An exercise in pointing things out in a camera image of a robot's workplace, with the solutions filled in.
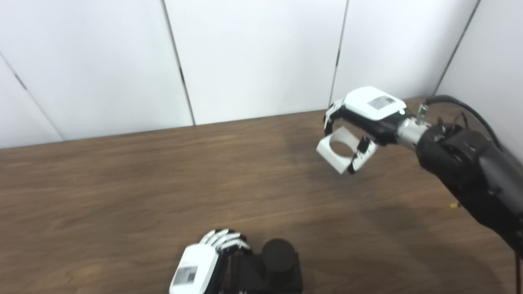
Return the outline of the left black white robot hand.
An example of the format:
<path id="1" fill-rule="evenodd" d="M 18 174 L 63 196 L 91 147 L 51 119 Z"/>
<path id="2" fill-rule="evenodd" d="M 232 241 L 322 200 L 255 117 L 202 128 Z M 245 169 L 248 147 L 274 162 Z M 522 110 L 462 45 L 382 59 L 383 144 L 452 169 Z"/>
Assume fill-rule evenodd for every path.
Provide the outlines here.
<path id="1" fill-rule="evenodd" d="M 169 285 L 170 294 L 223 294 L 228 262 L 236 253 L 252 254 L 246 236 L 233 229 L 212 229 L 184 249 Z"/>

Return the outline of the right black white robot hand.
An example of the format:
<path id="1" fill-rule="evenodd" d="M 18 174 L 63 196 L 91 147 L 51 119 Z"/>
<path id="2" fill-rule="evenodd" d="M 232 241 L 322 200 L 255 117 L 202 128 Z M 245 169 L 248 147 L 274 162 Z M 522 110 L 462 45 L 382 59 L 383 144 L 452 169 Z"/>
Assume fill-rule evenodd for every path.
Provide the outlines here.
<path id="1" fill-rule="evenodd" d="M 333 102 L 325 112 L 325 136 L 316 151 L 339 174 L 354 174 L 379 146 L 398 145 L 398 127 L 409 116 L 411 112 L 403 100 L 371 86 L 355 89 Z M 363 130 L 364 135 L 357 139 L 346 128 L 334 131 L 334 122 L 338 120 Z"/>

